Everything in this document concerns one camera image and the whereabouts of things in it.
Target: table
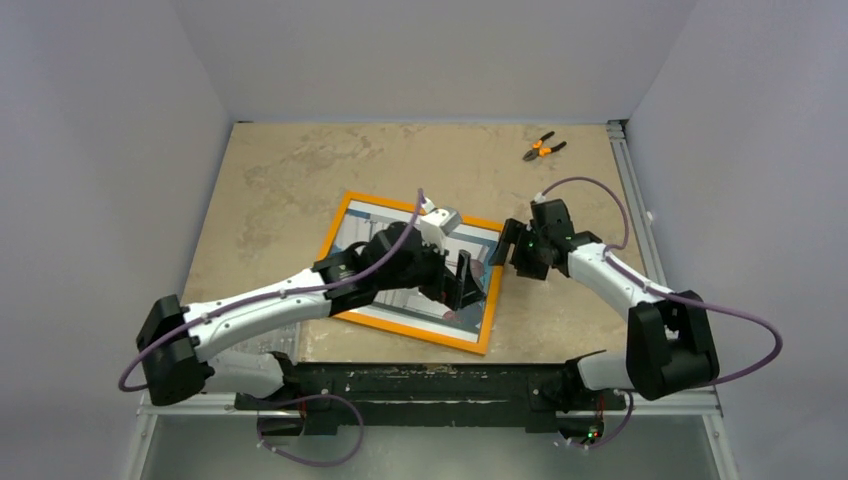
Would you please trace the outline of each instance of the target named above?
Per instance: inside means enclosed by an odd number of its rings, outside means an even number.
[[[542,134],[568,141],[531,162],[521,156]],[[235,124],[191,265],[183,303],[209,301],[279,281],[311,265],[346,190],[415,200],[423,187],[437,205],[503,222],[529,219],[536,192],[585,175],[623,189],[602,125]],[[591,184],[551,195],[575,228],[620,242],[615,204]],[[620,254],[644,271],[633,241]],[[546,282],[504,272],[485,356],[460,352],[343,320],[301,330],[302,361],[558,362],[620,350],[625,324],[593,292],[553,272]]]

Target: white wall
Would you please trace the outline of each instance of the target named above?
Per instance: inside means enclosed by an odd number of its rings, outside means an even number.
[[[695,0],[172,0],[238,119],[628,118]]]
[[[0,2],[0,65],[2,476],[116,478],[229,119],[167,0]]]
[[[720,388],[746,479],[844,478],[848,3],[699,0],[628,125],[675,287],[773,320],[786,347]],[[714,317],[725,372],[769,335]]]

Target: picture frame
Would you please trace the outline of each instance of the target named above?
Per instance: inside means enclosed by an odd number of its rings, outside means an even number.
[[[319,259],[372,236],[396,221],[409,221],[414,205],[364,193],[346,192],[321,247]],[[472,272],[479,278],[486,299],[453,312],[417,289],[377,294],[374,302],[335,315],[335,318],[386,332],[484,355],[494,324],[501,287],[502,266],[488,265],[502,224],[462,215],[462,224],[449,236],[447,266],[456,267],[459,250],[471,254]]]

